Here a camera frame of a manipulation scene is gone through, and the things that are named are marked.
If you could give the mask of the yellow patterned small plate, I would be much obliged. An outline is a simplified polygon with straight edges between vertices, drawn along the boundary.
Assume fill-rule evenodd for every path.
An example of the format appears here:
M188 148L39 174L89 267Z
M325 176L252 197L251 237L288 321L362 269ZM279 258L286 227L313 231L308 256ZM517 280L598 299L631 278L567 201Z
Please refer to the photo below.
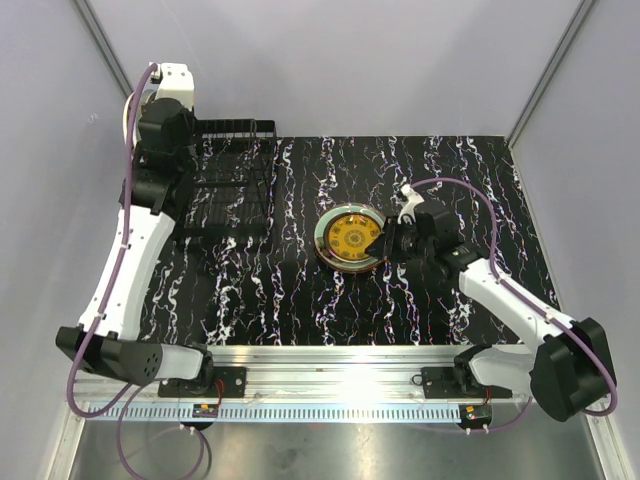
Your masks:
M325 246L329 254L347 264L373 260L366 249L381 234L381 226L371 216L345 213L333 219L324 232Z

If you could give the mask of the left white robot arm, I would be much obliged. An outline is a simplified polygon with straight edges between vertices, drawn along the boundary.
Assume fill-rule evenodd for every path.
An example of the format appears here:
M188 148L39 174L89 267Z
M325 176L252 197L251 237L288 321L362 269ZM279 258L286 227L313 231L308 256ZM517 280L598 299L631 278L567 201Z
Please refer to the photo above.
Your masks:
M74 371L137 386L180 379L190 395L203 397L215 385L203 348L139 338L156 262L194 189L196 118L179 101L161 98L142 107L136 127L140 138L103 273L77 326L60 328L55 343Z

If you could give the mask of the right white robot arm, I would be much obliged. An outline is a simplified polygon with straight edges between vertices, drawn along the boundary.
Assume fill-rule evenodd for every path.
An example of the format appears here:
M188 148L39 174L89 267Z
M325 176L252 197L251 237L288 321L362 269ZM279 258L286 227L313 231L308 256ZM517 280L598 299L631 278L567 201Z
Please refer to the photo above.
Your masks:
M592 318L573 319L512 280L486 251L462 240L448 212L407 206L386 219L365 251L395 263L424 261L434 277L484 307L527 347L517 354L480 345L457 355L452 376L461 395L498 387L534 399L560 422L616 409L617 381L604 328Z

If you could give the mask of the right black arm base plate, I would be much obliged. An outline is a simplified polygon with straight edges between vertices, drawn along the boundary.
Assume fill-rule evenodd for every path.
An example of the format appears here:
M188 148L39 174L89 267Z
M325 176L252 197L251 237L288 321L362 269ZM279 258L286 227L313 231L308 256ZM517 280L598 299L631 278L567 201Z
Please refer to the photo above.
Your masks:
M510 399L509 389L483 386L466 378L454 367L423 367L417 384L423 389L426 399Z

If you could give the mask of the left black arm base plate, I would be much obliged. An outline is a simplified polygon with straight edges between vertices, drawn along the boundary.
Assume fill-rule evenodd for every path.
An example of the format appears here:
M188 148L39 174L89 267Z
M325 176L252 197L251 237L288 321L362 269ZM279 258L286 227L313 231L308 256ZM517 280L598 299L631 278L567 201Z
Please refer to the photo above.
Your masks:
M245 396L247 369L234 366L206 368L191 380L168 379L159 384L160 398L206 398L222 395L223 399L242 399Z

